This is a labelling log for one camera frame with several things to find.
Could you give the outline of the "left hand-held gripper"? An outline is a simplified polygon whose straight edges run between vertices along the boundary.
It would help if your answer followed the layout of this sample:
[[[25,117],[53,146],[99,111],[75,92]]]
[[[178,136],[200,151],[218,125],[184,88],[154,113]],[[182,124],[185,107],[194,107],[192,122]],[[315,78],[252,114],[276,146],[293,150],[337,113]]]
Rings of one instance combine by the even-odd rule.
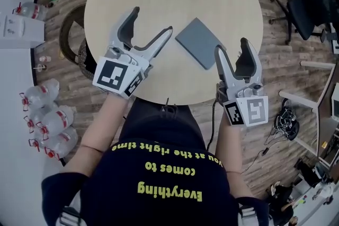
[[[140,7],[125,11],[111,28],[111,43],[96,66],[93,85],[105,92],[130,98],[136,88],[148,77],[152,69],[150,61],[162,50],[171,38],[173,27],[169,26],[156,35],[144,47],[134,46],[129,50],[134,36],[134,23]]]

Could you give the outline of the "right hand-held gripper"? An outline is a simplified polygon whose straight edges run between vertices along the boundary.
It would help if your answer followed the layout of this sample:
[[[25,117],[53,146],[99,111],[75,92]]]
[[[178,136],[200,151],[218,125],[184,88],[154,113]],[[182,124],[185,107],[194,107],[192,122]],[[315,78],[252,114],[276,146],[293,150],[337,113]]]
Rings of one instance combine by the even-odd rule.
[[[264,94],[262,66],[255,48],[246,38],[241,38],[240,48],[235,72],[224,46],[215,48],[220,78],[217,100],[232,126],[251,127],[268,122],[268,96]]]

